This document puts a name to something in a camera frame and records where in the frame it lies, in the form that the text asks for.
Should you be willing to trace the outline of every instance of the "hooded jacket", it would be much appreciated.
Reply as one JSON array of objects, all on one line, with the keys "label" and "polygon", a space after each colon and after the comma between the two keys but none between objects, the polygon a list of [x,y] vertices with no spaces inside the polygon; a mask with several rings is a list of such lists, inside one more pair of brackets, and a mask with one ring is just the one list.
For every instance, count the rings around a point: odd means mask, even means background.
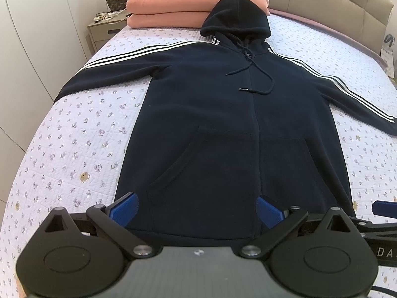
[{"label": "hooded jacket", "polygon": [[250,0],[220,0],[201,34],[214,39],[93,61],[57,97],[152,76],[116,191],[139,198],[128,228],[164,245],[243,243],[263,231],[260,195],[354,216],[330,103],[392,135],[395,118],[340,78],[277,54]]}]

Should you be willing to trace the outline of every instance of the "mattress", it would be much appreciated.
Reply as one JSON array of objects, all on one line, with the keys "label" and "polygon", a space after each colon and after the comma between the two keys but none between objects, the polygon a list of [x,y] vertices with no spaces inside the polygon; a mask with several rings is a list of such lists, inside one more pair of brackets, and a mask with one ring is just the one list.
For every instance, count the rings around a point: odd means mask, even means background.
[{"label": "mattress", "polygon": [[[301,23],[269,17],[267,40],[276,52],[302,59],[324,75],[341,77],[351,90],[397,116],[397,91],[377,62],[354,47]],[[195,29],[120,31],[89,62],[152,44],[201,37]],[[150,77],[68,95],[56,102],[34,135],[15,177],[0,237],[0,296],[17,297],[15,262],[47,214],[56,206],[83,212],[110,204],[134,123]],[[353,197],[361,219],[374,216],[372,202],[397,201],[397,142],[332,107]],[[396,270],[380,267],[376,284],[397,289]]]}]

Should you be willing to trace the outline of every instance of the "hoodie pocket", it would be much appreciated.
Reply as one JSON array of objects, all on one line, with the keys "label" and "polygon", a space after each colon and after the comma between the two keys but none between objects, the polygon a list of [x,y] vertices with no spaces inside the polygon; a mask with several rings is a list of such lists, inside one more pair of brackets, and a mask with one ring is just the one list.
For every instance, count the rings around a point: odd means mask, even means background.
[{"label": "hoodie pocket", "polygon": [[257,196],[251,146],[250,134],[200,127],[147,189],[154,232],[249,238]]},{"label": "hoodie pocket", "polygon": [[263,140],[263,193],[283,206],[324,213],[336,199],[322,179],[305,139]]}]

